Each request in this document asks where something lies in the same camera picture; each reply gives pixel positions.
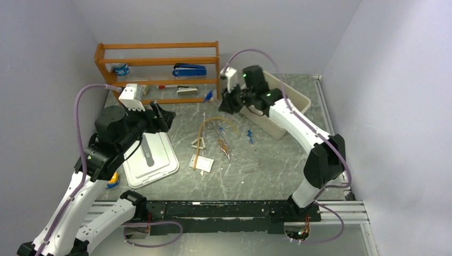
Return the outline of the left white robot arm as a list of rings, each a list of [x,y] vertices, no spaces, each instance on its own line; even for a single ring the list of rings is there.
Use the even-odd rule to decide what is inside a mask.
[[[140,110],[118,105],[103,109],[63,200],[43,231],[33,241],[21,244],[17,254],[90,255],[123,223],[145,220],[149,215],[146,198],[127,191],[109,210],[83,225],[98,194],[124,163],[125,153],[145,134],[169,131],[175,116],[155,102]]]

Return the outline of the clear cylinder blue base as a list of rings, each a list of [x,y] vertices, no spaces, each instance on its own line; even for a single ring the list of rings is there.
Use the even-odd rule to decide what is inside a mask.
[[[220,103],[221,95],[217,94],[216,91],[210,90],[203,98],[203,103]]]

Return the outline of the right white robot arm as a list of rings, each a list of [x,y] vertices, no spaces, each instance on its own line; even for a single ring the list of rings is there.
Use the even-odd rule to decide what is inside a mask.
[[[292,220],[300,221],[307,215],[308,206],[344,172],[345,141],[341,135],[331,135],[305,117],[289,98],[284,82],[270,88],[260,66],[244,68],[242,77],[245,87],[239,85],[236,69],[225,67],[220,71],[220,79],[225,80],[227,86],[221,93],[219,111],[235,114],[244,107],[254,106],[302,146],[308,155],[304,178],[290,195],[287,210]]]

